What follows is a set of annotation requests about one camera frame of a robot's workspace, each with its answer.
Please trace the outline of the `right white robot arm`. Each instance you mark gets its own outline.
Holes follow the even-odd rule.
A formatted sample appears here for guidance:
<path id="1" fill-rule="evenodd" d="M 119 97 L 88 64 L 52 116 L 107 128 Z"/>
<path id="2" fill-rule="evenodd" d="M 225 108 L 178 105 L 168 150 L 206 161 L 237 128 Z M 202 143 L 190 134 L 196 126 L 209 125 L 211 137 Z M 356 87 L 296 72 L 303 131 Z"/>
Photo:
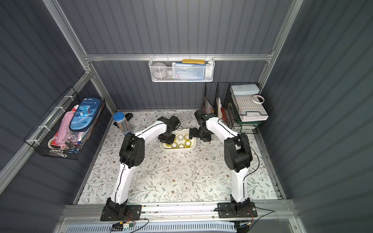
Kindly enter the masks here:
<path id="1" fill-rule="evenodd" d="M 195 118 L 198 128 L 189 130 L 190 138 L 198 138 L 203 142 L 210 142 L 214 134 L 224 145 L 224 161 L 232 171 L 231 206 L 234 211 L 241 211 L 250 206 L 250 198 L 246 194 L 245 179 L 249 174 L 249 167 L 253 155 L 246 134 L 237 133 L 226 126 L 214 114 L 207 114 L 203 109 L 197 110 Z"/>

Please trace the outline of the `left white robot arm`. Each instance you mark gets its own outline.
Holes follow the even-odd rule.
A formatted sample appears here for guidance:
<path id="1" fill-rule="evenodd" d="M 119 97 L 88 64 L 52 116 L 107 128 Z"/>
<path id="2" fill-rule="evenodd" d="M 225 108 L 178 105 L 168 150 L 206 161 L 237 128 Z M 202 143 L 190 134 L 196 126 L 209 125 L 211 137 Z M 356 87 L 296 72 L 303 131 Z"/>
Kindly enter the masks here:
<path id="1" fill-rule="evenodd" d="M 170 118 L 160 117 L 146 129 L 125 135 L 119 151 L 119 176 L 113 193 L 107 200 L 109 206 L 117 209 L 127 203 L 133 175 L 145 158 L 145 146 L 155 138 L 162 143 L 171 145 L 175 139 L 173 131 L 179 125 L 180 120 L 176 116 L 171 116 Z"/>

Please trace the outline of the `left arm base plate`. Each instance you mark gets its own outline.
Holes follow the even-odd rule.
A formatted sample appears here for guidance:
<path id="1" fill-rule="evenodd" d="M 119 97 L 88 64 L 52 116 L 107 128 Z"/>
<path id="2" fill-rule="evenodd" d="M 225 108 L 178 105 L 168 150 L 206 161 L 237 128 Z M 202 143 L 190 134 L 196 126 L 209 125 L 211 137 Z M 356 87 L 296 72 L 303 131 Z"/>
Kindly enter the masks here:
<path id="1" fill-rule="evenodd" d="M 136 221 L 140 219 L 141 210 L 141 205 L 105 206 L 100 221 Z"/>

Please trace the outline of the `white storage box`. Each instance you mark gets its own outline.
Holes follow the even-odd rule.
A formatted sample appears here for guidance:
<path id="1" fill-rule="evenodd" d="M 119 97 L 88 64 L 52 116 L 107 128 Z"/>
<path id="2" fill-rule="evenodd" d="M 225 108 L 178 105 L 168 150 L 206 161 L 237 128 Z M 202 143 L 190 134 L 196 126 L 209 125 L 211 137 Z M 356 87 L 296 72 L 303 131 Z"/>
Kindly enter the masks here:
<path id="1" fill-rule="evenodd" d="M 189 152 L 196 148 L 196 138 L 189 137 L 190 129 L 182 129 L 173 131 L 175 135 L 174 142 L 172 144 L 166 144 L 160 142 L 160 147 L 165 152 Z"/>

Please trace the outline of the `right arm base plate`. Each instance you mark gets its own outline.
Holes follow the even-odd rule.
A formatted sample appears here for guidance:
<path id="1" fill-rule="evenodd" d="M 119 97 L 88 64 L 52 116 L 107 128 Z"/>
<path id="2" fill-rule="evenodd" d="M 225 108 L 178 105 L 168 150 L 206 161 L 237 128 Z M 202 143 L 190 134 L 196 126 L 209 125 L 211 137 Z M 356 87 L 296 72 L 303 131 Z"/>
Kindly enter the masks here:
<path id="1" fill-rule="evenodd" d="M 239 204 L 218 203 L 215 211 L 218 212 L 219 218 L 254 218 L 258 216 L 254 202 Z"/>

